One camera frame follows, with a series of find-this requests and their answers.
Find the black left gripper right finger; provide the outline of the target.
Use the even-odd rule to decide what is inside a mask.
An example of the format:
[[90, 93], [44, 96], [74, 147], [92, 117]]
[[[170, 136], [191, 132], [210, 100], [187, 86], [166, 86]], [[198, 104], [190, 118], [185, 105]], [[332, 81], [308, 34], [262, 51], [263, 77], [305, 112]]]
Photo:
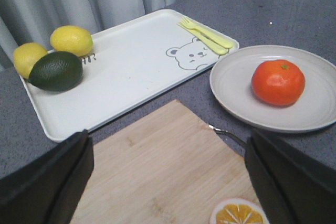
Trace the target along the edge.
[[270, 223], [335, 223], [335, 170], [262, 130], [246, 143], [245, 166]]

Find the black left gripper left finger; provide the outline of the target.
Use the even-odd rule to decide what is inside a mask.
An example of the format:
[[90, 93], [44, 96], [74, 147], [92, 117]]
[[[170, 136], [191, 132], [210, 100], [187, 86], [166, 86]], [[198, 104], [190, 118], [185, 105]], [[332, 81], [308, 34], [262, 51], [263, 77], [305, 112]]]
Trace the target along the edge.
[[88, 131], [1, 179], [1, 223], [70, 223], [94, 169]]

